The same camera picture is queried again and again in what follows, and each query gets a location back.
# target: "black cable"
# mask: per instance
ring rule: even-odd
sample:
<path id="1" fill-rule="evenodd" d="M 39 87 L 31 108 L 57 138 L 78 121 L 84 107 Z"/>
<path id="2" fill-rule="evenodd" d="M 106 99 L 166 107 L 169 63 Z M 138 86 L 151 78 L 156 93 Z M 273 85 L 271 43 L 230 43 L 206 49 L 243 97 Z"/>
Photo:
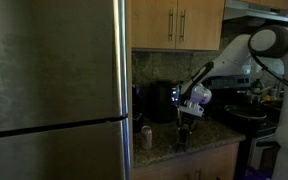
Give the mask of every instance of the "black cable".
<path id="1" fill-rule="evenodd" d="M 259 64 L 262 67 L 263 70 L 270 73 L 273 77 L 275 77 L 276 79 L 278 79 L 279 81 L 281 81 L 283 84 L 285 84 L 288 87 L 288 80 L 280 77 L 278 74 L 268 69 L 268 67 L 265 64 L 263 64 L 255 55 L 251 54 L 251 56 L 257 62 L 257 64 Z"/>

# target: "granite countertop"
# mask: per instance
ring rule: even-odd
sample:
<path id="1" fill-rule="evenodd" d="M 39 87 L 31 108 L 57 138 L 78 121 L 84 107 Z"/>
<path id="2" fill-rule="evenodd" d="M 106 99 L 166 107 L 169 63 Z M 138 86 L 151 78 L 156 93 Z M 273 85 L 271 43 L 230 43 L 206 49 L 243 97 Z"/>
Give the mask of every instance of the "granite countertop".
<path id="1" fill-rule="evenodd" d="M 140 133 L 134 134 L 134 168 L 245 140 L 243 134 L 214 119 L 196 122 L 197 128 L 190 135 L 186 151 L 176 152 L 172 148 L 177 139 L 176 122 L 155 123 L 145 119 L 144 125 L 152 128 L 153 146 L 149 150 L 143 149 Z"/>

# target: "cabinet handle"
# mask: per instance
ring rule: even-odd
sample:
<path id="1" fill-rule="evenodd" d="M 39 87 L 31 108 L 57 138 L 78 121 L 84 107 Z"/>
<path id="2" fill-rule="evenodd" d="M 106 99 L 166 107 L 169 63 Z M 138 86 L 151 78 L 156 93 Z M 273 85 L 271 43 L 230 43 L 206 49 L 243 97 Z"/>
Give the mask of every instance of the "cabinet handle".
<path id="1" fill-rule="evenodd" d="M 195 172 L 194 172 L 194 176 L 196 180 L 201 180 L 201 176 L 202 176 L 202 169 L 200 168 L 199 170 L 196 170 L 195 169 Z"/>
<path id="2" fill-rule="evenodd" d="M 168 41 L 173 41 L 173 29 L 174 29 L 174 8 L 170 9 L 169 14 Z"/>
<path id="3" fill-rule="evenodd" d="M 181 25 L 182 25 L 182 31 L 180 35 L 181 41 L 185 41 L 185 20 L 186 20 L 186 9 L 181 13 Z"/>
<path id="4" fill-rule="evenodd" d="M 185 177 L 186 177 L 187 180 L 190 180 L 191 179 L 191 174 L 190 173 L 186 173 Z"/>

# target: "cabinet door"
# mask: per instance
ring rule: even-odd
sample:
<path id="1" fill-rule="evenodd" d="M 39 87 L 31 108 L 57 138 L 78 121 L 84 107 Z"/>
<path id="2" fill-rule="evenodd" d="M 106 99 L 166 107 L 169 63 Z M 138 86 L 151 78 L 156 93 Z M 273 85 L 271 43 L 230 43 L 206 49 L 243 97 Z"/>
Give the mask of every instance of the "cabinet door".
<path id="1" fill-rule="evenodd" d="M 238 151 L 238 143 L 205 151 L 193 161 L 193 179 L 231 180 Z"/>
<path id="2" fill-rule="evenodd" d="M 288 0 L 261 0 L 261 5 L 280 9 L 288 9 Z"/>
<path id="3" fill-rule="evenodd" d="M 176 49 L 218 50 L 224 0 L 179 0 Z"/>
<path id="4" fill-rule="evenodd" d="M 140 175 L 134 175 L 134 180 L 161 180 L 162 179 L 162 171 L 155 170 L 148 173 L 140 174 Z"/>
<path id="5" fill-rule="evenodd" d="M 175 48 L 177 0 L 131 2 L 132 47 Z"/>
<path id="6" fill-rule="evenodd" d="M 192 163 L 187 158 L 182 162 L 171 165 L 162 171 L 163 180 L 187 180 L 193 179 Z"/>

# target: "refrigerator door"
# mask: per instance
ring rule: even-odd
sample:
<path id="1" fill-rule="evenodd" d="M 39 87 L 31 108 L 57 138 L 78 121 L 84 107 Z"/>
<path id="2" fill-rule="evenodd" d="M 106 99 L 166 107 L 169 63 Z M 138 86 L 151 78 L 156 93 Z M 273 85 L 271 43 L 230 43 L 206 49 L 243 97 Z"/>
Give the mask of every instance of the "refrigerator door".
<path id="1" fill-rule="evenodd" d="M 123 0 L 0 0 L 0 131 L 124 117 Z"/>
<path id="2" fill-rule="evenodd" d="M 0 180 L 129 179 L 125 122 L 0 138 Z"/>

